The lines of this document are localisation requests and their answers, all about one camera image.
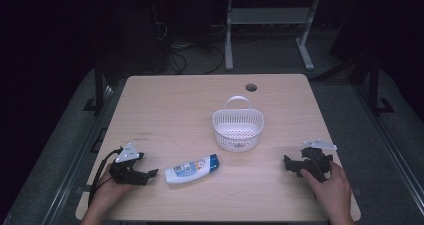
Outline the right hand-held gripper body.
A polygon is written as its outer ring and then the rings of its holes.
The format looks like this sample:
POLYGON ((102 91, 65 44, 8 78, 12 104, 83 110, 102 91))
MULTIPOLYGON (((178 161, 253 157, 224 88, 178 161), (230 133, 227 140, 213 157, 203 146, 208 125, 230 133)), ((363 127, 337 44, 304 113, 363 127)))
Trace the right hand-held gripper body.
POLYGON ((325 155, 324 150, 337 150, 337 146, 317 139, 304 141, 305 148, 301 150, 301 168, 307 170, 319 182, 326 181, 325 174, 330 171, 331 154, 325 155))

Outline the black metal stand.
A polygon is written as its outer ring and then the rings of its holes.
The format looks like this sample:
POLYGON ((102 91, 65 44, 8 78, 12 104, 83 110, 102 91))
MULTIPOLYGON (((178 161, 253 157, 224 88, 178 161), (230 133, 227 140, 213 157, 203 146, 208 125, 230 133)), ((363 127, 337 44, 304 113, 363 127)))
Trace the black metal stand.
POLYGON ((84 105, 84 111, 91 111, 95 116, 99 115, 104 106, 104 93, 106 91, 103 73, 103 63, 98 62, 94 69, 95 97, 89 98, 84 105))
POLYGON ((388 99, 378 97, 378 86, 379 64, 373 57, 369 65, 368 106, 375 116, 380 116, 382 113, 394 113, 388 99))

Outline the person's left hand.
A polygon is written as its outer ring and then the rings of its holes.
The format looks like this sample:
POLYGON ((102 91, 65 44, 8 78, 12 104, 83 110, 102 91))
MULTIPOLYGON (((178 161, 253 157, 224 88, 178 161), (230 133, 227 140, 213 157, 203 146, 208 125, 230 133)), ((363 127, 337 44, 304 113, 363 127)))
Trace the person's left hand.
POLYGON ((110 175, 109 169, 110 165, 101 176, 86 212, 90 216, 103 217, 126 193, 135 188, 135 185, 117 183, 110 175))

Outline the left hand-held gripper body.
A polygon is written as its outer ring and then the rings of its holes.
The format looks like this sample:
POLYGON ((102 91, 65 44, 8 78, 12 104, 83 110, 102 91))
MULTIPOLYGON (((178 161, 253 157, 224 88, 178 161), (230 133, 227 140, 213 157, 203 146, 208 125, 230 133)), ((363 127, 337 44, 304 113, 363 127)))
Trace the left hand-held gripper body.
POLYGON ((118 184, 130 184, 145 186, 148 181, 147 173, 135 171, 133 166, 137 162, 136 156, 139 153, 135 147, 128 143, 114 159, 109 173, 118 184))

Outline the white bottle with blue cap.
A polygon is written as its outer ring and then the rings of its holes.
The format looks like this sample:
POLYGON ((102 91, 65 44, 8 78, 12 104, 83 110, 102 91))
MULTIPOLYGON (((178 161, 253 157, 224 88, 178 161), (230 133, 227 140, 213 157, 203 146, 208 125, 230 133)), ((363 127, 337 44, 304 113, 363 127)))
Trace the white bottle with blue cap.
POLYGON ((166 168, 165 179, 168 184, 183 184, 203 178, 220 167, 216 154, 166 168))

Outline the person's right hand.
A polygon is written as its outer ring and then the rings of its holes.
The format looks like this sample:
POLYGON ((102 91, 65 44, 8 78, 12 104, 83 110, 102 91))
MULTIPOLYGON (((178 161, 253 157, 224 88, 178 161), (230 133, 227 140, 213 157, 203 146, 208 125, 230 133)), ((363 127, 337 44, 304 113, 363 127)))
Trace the person's right hand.
POLYGON ((326 212, 328 219, 331 216, 342 214, 351 216, 352 190, 341 166, 331 162, 330 178, 322 183, 305 169, 301 170, 301 174, 315 193, 317 201, 326 212))

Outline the white metal table frame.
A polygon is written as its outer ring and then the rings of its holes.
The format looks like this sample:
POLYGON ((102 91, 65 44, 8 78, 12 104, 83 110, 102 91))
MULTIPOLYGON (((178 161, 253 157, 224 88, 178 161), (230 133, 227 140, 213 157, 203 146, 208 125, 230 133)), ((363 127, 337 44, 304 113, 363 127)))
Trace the white metal table frame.
POLYGON ((233 25, 303 25, 304 31, 296 37, 296 45, 307 70, 314 69, 306 42, 310 33, 320 0, 312 0, 309 7, 294 8, 236 8, 233 0, 227 0, 225 69, 231 71, 233 65, 232 26, 233 25))

